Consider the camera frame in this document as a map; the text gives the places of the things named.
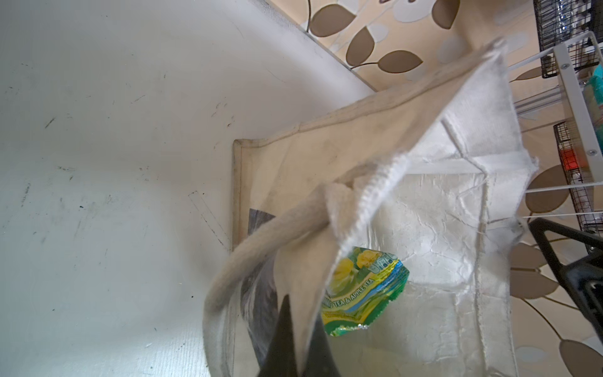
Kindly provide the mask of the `white canvas grocery bag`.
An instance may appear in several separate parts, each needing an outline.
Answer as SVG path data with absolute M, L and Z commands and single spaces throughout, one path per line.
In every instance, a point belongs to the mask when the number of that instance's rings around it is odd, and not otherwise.
M 331 343 L 346 376 L 515 376 L 511 249 L 536 171 L 507 43 L 266 139 L 233 145 L 234 249 L 204 303 L 213 376 L 263 363 L 289 298 L 298 367 L 355 247 L 390 253 L 409 288 L 372 330 Z

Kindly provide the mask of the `green yellow tea packet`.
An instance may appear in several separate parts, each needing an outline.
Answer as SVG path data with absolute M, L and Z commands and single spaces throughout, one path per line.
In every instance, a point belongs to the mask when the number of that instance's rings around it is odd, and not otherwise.
M 409 270 L 395 255 L 354 248 L 334 269 L 321 305 L 329 336 L 368 328 L 405 290 Z

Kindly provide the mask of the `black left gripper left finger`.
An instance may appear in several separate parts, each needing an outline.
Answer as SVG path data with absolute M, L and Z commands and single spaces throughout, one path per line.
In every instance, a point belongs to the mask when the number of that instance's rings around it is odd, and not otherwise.
M 276 330 L 258 377 L 298 377 L 291 303 L 288 295 L 282 301 Z

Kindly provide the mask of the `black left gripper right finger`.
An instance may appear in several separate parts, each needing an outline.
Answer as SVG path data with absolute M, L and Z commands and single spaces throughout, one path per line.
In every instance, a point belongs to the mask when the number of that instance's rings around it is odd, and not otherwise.
M 340 377 L 328 344 L 328 334 L 324 330 L 320 314 L 317 315 L 309 351 L 306 360 L 304 377 Z

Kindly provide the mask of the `teal candy packet top shelf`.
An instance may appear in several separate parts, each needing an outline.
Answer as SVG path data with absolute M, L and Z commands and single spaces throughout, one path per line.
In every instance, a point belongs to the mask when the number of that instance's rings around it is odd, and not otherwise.
M 600 149 L 602 140 L 602 66 L 598 65 L 584 86 L 584 98 Z

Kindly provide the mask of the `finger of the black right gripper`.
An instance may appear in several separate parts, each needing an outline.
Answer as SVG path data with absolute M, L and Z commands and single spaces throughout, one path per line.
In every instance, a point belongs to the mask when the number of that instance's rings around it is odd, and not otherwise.
M 566 290 L 578 310 L 602 338 L 602 238 L 569 228 L 546 218 L 529 223 L 529 230 L 560 286 Z M 553 232 L 592 249 L 587 256 L 570 264 L 557 257 L 546 234 Z

